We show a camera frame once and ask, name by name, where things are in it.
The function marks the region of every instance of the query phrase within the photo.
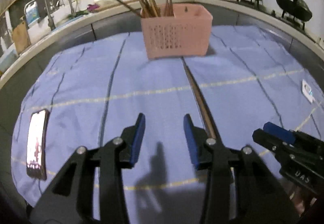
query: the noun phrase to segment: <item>cutting board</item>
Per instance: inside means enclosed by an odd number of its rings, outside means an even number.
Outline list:
[[[22,53],[31,45],[25,21],[21,22],[12,31],[12,40],[15,43],[16,51],[18,54]]]

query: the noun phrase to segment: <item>white tag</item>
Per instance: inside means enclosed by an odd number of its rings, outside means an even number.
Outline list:
[[[305,80],[302,81],[302,92],[305,95],[305,97],[309,100],[309,102],[313,103],[314,97],[312,89]]]

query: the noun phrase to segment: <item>blue tablecloth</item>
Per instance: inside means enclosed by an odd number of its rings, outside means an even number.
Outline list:
[[[252,145],[276,175],[279,164],[252,140],[271,121],[317,138],[324,133],[323,93],[284,49],[255,26],[212,28],[205,57],[187,65],[210,107],[224,144]],[[316,101],[301,93],[305,79]],[[47,181],[26,175],[30,116],[47,108]],[[118,34],[56,54],[21,105],[12,142],[12,176],[19,193],[34,206],[56,172],[78,146],[103,146],[138,114],[146,116],[139,161],[123,170],[131,223],[198,223],[206,172],[193,169],[183,130],[189,113],[203,127],[180,58],[148,60],[141,32]],[[98,218],[98,176],[94,188]]]

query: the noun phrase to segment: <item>bundle of chopsticks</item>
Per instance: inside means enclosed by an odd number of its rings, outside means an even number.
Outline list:
[[[138,0],[142,7],[142,14],[136,11],[134,8],[126,4],[122,0],[116,0],[123,6],[127,7],[130,11],[135,13],[141,18],[160,17],[160,16],[174,16],[172,0],[166,0],[164,12],[161,15],[160,8],[157,6],[155,0]]]

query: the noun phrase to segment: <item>lit phone screen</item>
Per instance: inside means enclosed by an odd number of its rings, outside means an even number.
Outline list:
[[[42,165],[42,140],[46,111],[34,113],[30,120],[27,140],[27,167],[40,169]]]

